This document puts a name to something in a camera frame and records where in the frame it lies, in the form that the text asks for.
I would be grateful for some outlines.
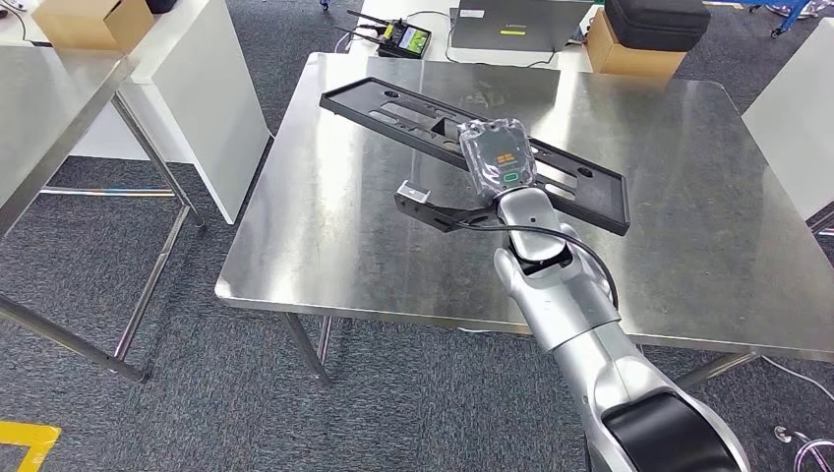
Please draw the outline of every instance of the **white table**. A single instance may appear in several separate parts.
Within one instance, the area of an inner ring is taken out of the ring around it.
[[[442,12],[448,15],[449,8],[457,8],[459,0],[365,0],[362,13],[382,20],[402,18],[420,11]],[[601,5],[593,5],[580,23],[582,30],[587,30],[593,16]],[[357,25],[370,24],[360,19]],[[432,40],[424,56],[428,61],[448,62],[446,48],[448,44],[449,18],[434,13],[415,15],[408,23],[432,32]],[[370,41],[356,39],[350,44],[349,54],[360,56],[376,55],[377,45]],[[499,66],[525,66],[536,61],[547,61],[550,53],[498,51],[488,49],[456,49],[448,52],[448,57],[458,62],[484,62]],[[560,69],[576,72],[593,72],[584,46],[570,45],[558,52],[549,64],[537,64],[536,68]]]
[[[24,0],[29,11],[39,0]],[[27,39],[46,41],[31,19]],[[20,44],[13,16],[0,21],[0,44]],[[269,131],[224,0],[179,0],[155,16],[130,54],[134,72],[120,92],[168,162],[194,164],[227,223],[233,224]],[[108,104],[72,155],[148,159]]]
[[[834,201],[834,19],[824,18],[743,118],[800,215]],[[814,225],[834,225],[834,214]]]

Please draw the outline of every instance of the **black case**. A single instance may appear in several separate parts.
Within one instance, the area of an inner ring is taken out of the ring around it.
[[[625,47],[680,52],[698,43],[710,19],[700,0],[606,0],[605,16]]]

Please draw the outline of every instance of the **black cable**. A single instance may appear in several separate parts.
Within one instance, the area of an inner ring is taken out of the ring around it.
[[[529,68],[531,68],[533,66],[537,66],[539,64],[550,64],[550,61],[552,61],[554,57],[556,57],[556,49],[554,49],[553,52],[551,52],[550,59],[548,59],[547,61],[536,61],[532,64],[528,64],[528,65],[524,66],[524,68],[529,69]]]
[[[26,31],[26,23],[24,23],[24,19],[21,18],[20,14],[18,14],[18,12],[15,11],[15,10],[17,10],[16,8],[12,7],[11,5],[7,5],[7,6],[10,7],[10,8],[6,11],[10,12],[12,15],[18,17],[18,21],[21,22],[21,27],[23,27],[23,29],[24,29],[24,34],[23,34],[23,36],[21,36],[21,40],[26,41],[27,40],[26,39],[27,31]]]
[[[608,270],[608,266],[605,265],[605,262],[603,262],[602,258],[600,258],[599,255],[595,253],[590,246],[583,243],[582,241],[579,241],[573,236],[565,234],[562,231],[557,231],[555,229],[549,228],[540,228],[538,226],[525,226],[516,224],[508,224],[502,226],[476,226],[463,222],[458,222],[455,224],[464,229],[471,229],[472,231],[529,231],[531,233],[547,234],[549,236],[561,238],[568,241],[569,243],[584,251],[588,256],[591,257],[591,259],[594,260],[595,263],[597,263],[597,266],[599,266],[600,270],[602,270],[605,274],[605,279],[608,281],[608,285],[611,288],[611,301],[614,304],[614,308],[620,308],[620,296],[617,293],[617,285],[614,283],[614,276],[611,275],[611,271]]]

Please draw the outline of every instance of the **gray carpet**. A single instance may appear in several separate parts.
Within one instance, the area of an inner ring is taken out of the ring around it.
[[[349,25],[343,11],[359,5],[335,3],[325,15],[315,0],[228,3],[275,130],[307,54],[332,50],[338,34],[328,25]],[[775,74],[815,23],[799,23],[773,47],[769,36],[749,36],[767,34],[775,16],[713,12],[681,73],[724,83],[740,108],[769,80],[756,74]],[[758,60],[731,67],[743,53]],[[339,320],[328,358],[335,384],[316,386],[270,314],[214,298],[235,227],[212,209],[193,168],[174,170],[208,227],[184,229],[128,356],[152,368],[150,382],[127,383],[0,322],[0,419],[63,428],[41,470],[582,470],[581,429],[564,381],[524,336]],[[160,184],[146,163],[81,157],[54,183]],[[176,209],[168,201],[40,197],[0,242],[0,291],[111,349]],[[313,333],[317,321],[302,318]],[[646,354],[672,377],[715,356]],[[784,362],[834,387],[834,366]],[[755,470],[790,470],[796,448],[773,439],[776,424],[832,435],[826,398],[764,362],[693,393],[735,429]],[[0,446],[0,471],[16,470],[22,455]]]

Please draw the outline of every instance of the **stainless steel table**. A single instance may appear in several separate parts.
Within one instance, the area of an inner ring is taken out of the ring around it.
[[[198,225],[204,221],[118,90],[132,70],[121,54],[111,52],[64,51],[59,55],[50,48],[0,46],[0,237],[12,229],[39,193],[177,197],[182,205],[112,355],[2,295],[0,315],[128,379],[141,381],[147,373],[124,362],[128,348],[183,223],[189,215]],[[44,187],[108,101],[170,190]]]
[[[493,269],[503,236],[442,234],[393,205],[410,179],[474,207],[468,175],[319,108],[366,76],[517,117],[623,173],[625,237],[565,220],[610,266],[635,342],[731,353],[684,384],[758,354],[834,360],[834,270],[718,84],[314,54],[215,292],[280,312],[323,381],[294,314],[529,332]]]

